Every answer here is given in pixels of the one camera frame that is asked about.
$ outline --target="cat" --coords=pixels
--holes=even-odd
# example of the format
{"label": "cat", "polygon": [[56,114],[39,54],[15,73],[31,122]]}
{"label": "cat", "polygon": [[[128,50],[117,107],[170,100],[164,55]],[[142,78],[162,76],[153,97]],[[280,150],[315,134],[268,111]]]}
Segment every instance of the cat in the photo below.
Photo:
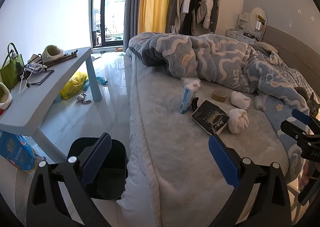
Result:
{"label": "cat", "polygon": [[303,87],[295,87],[295,91],[301,95],[307,102],[310,109],[310,116],[316,117],[319,113],[320,104],[318,104],[314,98],[314,93],[311,94],[310,98],[307,91]]}

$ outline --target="black clamp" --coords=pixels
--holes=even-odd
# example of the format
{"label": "black clamp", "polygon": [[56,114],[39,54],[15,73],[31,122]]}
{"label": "black clamp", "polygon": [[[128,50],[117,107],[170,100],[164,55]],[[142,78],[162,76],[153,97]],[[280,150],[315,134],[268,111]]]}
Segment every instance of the black clamp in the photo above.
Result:
{"label": "black clamp", "polygon": [[320,172],[315,165],[315,163],[320,163],[320,122],[315,117],[308,116],[296,109],[292,111],[292,117],[309,126],[314,133],[314,135],[307,134],[288,121],[281,123],[281,130],[297,141],[297,145],[302,150],[301,157],[310,161],[310,181],[298,196],[299,203],[304,206],[320,187],[320,181],[318,180]]}
{"label": "black clamp", "polygon": [[[111,149],[111,137],[104,133],[81,154],[66,162],[49,165],[41,161],[34,175],[27,204],[27,226],[110,227],[85,191]],[[64,182],[84,225],[71,219],[58,182]]]}
{"label": "black clamp", "polygon": [[[209,139],[209,150],[228,184],[234,191],[209,227],[289,227],[290,199],[281,167],[255,165],[249,158],[240,158],[234,149],[227,148],[217,135]],[[248,218],[236,224],[252,191],[259,191]]]}

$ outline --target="glass door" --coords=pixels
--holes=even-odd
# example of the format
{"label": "glass door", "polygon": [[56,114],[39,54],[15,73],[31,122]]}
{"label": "glass door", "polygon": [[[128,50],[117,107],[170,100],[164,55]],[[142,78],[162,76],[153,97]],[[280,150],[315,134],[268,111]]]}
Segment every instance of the glass door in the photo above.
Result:
{"label": "glass door", "polygon": [[123,45],[124,5],[125,0],[92,0],[94,47]]}

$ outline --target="screw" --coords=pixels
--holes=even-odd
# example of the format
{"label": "screw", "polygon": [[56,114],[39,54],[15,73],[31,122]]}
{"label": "screw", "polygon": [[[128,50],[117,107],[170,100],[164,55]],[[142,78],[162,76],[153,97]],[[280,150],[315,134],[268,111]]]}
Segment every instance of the screw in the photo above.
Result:
{"label": "screw", "polygon": [[45,162],[44,160],[43,161],[40,161],[39,163],[39,167],[44,167],[45,165],[47,164],[47,162]]}
{"label": "screw", "polygon": [[69,163],[75,163],[76,161],[77,161],[77,157],[75,157],[75,156],[68,158]]}
{"label": "screw", "polygon": [[280,167],[279,163],[277,162],[273,162],[272,163],[272,166],[275,168],[275,169],[278,169]]}
{"label": "screw", "polygon": [[243,162],[244,164],[246,164],[246,165],[250,165],[250,164],[251,164],[251,159],[249,159],[249,158],[244,158],[244,159],[242,160],[242,162]]}

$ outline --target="hanging clothes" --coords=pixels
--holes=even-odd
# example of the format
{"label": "hanging clothes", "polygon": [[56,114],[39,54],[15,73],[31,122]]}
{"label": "hanging clothes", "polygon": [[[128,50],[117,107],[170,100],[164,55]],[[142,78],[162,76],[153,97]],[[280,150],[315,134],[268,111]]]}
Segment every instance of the hanging clothes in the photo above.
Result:
{"label": "hanging clothes", "polygon": [[190,0],[183,0],[182,13],[189,13]]}
{"label": "hanging clothes", "polygon": [[197,23],[203,21],[202,27],[209,29],[211,23],[211,11],[213,7],[213,0],[201,0],[200,8],[197,12]]}
{"label": "hanging clothes", "polygon": [[192,35],[192,32],[194,33],[193,27],[195,27],[196,24],[196,12],[200,7],[200,2],[201,0],[190,0],[189,11],[185,15],[182,27],[180,29],[180,34]]}
{"label": "hanging clothes", "polygon": [[177,0],[169,0],[169,9],[168,9],[168,20],[167,20],[167,24],[174,26],[175,23],[175,19],[176,19],[176,14],[177,14],[177,10],[174,6],[177,6]]}
{"label": "hanging clothes", "polygon": [[211,24],[210,24],[210,31],[215,33],[218,23],[218,16],[219,16],[219,0],[213,0],[213,7],[211,13]]}
{"label": "hanging clothes", "polygon": [[182,12],[182,3],[183,0],[177,0],[177,11],[174,26],[172,27],[172,33],[180,32],[181,23],[183,22],[185,16],[185,14]]}

